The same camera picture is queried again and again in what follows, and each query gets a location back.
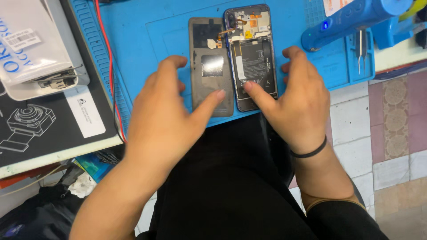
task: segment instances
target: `smartphone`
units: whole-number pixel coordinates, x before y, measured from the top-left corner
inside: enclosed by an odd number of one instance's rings
[[[234,111],[233,82],[222,18],[190,18],[191,99],[193,111],[205,97],[217,89],[225,90],[225,99],[214,110],[213,117],[230,117]]]
[[[243,89],[247,81],[258,83],[277,100],[270,8],[260,4],[228,9],[224,20],[238,109],[258,109]]]

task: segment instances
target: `fingernail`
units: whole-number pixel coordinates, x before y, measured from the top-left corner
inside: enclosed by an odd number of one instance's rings
[[[252,81],[245,82],[245,84],[243,84],[243,88],[245,91],[249,92],[252,89]]]
[[[225,98],[225,91],[224,89],[221,89],[217,94],[216,94],[216,98],[218,99],[218,101],[222,101]]]

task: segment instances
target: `forearm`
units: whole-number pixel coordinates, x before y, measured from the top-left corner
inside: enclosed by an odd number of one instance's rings
[[[294,165],[298,186],[309,196],[344,199],[354,193],[347,173],[329,144],[313,157],[295,159]]]
[[[124,159],[98,184],[81,206],[70,240],[128,239],[142,209],[166,174]]]

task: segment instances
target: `phone back cover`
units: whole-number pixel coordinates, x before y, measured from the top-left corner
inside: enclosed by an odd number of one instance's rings
[[[234,111],[234,93],[225,38],[222,48],[208,47],[208,39],[217,42],[218,33],[224,31],[222,18],[190,18],[191,98],[193,111],[214,90],[224,89],[225,99],[213,112],[213,117],[229,117]]]

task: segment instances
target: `red wire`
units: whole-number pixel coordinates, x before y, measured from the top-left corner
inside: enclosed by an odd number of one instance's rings
[[[107,49],[108,49],[108,56],[110,58],[110,69],[109,69],[110,89],[111,89],[111,96],[113,97],[114,96],[114,86],[113,86],[113,55],[111,53],[110,42],[108,41],[107,34],[105,33],[104,24],[102,23],[101,12],[99,10],[99,0],[95,0],[95,8],[96,8],[96,12],[97,12],[99,26],[101,27],[101,32],[102,32],[102,35],[104,36],[105,44],[107,45]],[[125,133],[123,132],[122,118],[120,116],[119,109],[117,108],[117,104],[115,102],[114,102],[114,107],[116,108],[117,118],[119,119],[120,131],[121,131],[121,134],[123,136],[123,140],[125,141],[125,143],[127,143],[127,140],[126,140],[126,137],[125,137]]]

